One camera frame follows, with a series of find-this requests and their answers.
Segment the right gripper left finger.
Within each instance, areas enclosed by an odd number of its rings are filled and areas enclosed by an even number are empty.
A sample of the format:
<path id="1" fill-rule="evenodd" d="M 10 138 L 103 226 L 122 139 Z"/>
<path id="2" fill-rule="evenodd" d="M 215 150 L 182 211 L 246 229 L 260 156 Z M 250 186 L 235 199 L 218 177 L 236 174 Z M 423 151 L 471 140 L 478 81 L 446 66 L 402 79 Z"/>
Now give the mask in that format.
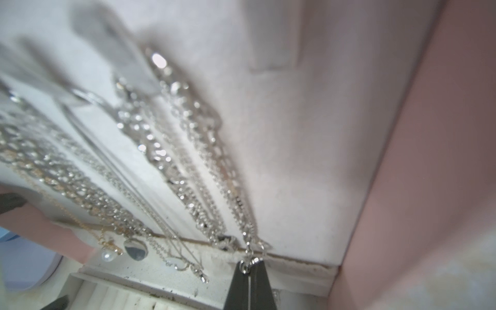
<path id="1" fill-rule="evenodd" d="M 250 309 L 250 267 L 243 260 L 236 265 L 223 309 Z"/>

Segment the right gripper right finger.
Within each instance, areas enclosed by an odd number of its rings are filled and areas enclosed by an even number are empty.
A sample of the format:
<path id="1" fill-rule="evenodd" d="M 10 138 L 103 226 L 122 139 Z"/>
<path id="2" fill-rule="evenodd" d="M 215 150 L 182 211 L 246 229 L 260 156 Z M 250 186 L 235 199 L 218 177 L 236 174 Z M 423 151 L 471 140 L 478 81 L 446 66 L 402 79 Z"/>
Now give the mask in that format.
<path id="1" fill-rule="evenodd" d="M 251 261 L 249 273 L 249 309 L 277 310 L 265 262 L 261 258 Z"/>

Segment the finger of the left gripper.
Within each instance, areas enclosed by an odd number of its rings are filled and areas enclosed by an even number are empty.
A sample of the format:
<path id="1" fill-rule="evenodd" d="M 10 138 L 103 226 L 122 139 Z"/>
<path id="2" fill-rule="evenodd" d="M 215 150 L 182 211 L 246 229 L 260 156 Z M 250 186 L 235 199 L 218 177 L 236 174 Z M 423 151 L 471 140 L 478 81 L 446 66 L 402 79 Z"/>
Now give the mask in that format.
<path id="1" fill-rule="evenodd" d="M 23 207 L 26 204 L 27 200 L 17 193 L 9 192 L 0 194 L 0 214 Z"/>
<path id="2" fill-rule="evenodd" d="M 66 310 L 70 305 L 70 298 L 68 295 L 57 298 L 55 301 L 47 304 L 41 310 Z"/>

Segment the pink jewelry box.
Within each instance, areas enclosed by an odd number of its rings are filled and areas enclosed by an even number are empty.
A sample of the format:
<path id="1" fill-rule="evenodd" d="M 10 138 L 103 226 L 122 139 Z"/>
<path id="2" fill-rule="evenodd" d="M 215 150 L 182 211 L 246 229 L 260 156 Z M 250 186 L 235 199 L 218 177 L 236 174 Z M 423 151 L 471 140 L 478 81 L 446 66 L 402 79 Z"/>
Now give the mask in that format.
<path id="1" fill-rule="evenodd" d="M 283 308 L 495 308 L 494 1 L 104 1 L 221 118 Z"/>

